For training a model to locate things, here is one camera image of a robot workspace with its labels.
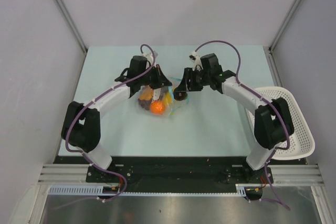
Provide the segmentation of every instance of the gray floor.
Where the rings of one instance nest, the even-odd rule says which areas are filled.
[[[308,224],[321,223],[310,187],[277,188],[291,211],[269,202],[248,204],[235,197],[138,197],[123,196],[105,204],[87,199],[70,206],[53,208],[79,199],[78,196],[48,196],[41,224],[53,223],[232,223]],[[270,188],[264,197],[272,197]]]

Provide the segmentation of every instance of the wall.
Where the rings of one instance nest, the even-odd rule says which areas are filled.
[[[64,0],[86,46],[269,46],[293,0]]]
[[[275,49],[284,86],[296,97],[316,142],[318,163],[336,204],[336,0],[304,0]]]
[[[53,0],[0,0],[0,223],[52,159],[84,59]]]

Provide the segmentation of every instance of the white tabletop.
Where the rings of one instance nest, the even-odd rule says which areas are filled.
[[[192,67],[188,56],[197,46],[156,46],[157,63],[167,77],[181,78]],[[252,88],[272,86],[273,81],[262,46],[238,46],[240,79]],[[200,55],[215,53],[223,70],[236,72],[237,56],[225,45],[208,45]],[[90,47],[75,101],[95,98],[111,87],[129,66],[139,47]],[[190,92],[190,102],[170,117],[141,111],[138,94],[109,112],[101,122],[103,147],[112,156],[246,156],[254,144],[246,113],[233,99],[205,87]],[[60,156],[76,155],[65,150]]]

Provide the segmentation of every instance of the clear plastic bag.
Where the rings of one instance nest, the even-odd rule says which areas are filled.
[[[168,79],[173,83],[173,86],[156,90],[145,86],[141,89],[138,98],[138,104],[141,109],[154,115],[170,116],[189,103],[189,98],[184,101],[174,100],[173,90],[180,84],[180,79]]]

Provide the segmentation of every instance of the laundry basket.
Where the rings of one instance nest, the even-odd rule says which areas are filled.
[[[256,89],[260,94],[272,99],[284,98],[289,107],[290,115],[294,125],[294,133],[289,137],[290,148],[286,151],[277,150],[273,159],[291,160],[308,157],[315,150],[315,141],[308,128],[307,122],[291,92],[281,87],[262,87]],[[254,131],[254,116],[247,111],[247,117],[252,131]],[[283,142],[281,147],[286,147],[287,142]]]

